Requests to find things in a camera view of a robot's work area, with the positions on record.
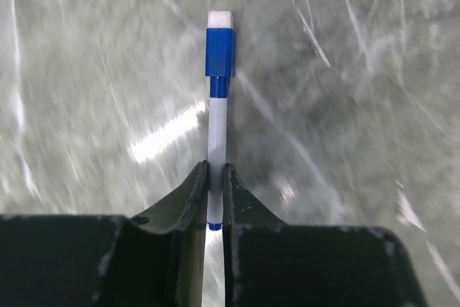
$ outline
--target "blue cap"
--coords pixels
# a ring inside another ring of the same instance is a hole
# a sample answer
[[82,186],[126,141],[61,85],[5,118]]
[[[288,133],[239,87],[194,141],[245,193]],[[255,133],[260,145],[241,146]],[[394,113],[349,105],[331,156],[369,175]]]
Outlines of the blue cap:
[[218,231],[222,229],[222,223],[209,223],[209,230]]
[[235,66],[235,33],[232,28],[206,30],[205,75],[232,77]]

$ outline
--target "marble surface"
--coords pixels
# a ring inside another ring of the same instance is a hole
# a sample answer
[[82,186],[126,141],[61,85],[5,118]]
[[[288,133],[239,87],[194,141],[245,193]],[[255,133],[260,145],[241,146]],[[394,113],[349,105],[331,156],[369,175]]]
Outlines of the marble surface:
[[460,0],[0,0],[0,212],[132,215],[206,159],[212,9],[234,12],[247,187],[292,224],[392,229],[458,306]]

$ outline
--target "white eraser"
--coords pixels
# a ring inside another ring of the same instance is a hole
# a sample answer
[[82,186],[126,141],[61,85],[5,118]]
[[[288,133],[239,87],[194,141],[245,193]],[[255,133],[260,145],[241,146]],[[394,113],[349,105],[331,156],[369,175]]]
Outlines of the white eraser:
[[233,28],[233,19],[230,11],[208,12],[208,28]]

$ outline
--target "marker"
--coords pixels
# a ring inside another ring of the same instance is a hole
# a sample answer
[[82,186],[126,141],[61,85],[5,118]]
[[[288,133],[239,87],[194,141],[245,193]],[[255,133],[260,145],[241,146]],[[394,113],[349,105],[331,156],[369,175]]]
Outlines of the marker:
[[222,172],[226,163],[227,96],[234,75],[235,33],[230,11],[208,13],[205,75],[210,77],[208,132],[208,216],[210,230],[222,229]]

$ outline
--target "blue marker end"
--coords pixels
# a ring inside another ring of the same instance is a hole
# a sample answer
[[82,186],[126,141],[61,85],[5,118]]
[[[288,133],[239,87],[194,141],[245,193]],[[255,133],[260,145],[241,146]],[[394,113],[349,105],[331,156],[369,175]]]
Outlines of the blue marker end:
[[208,223],[208,225],[209,230],[212,230],[214,232],[222,229],[222,223]]

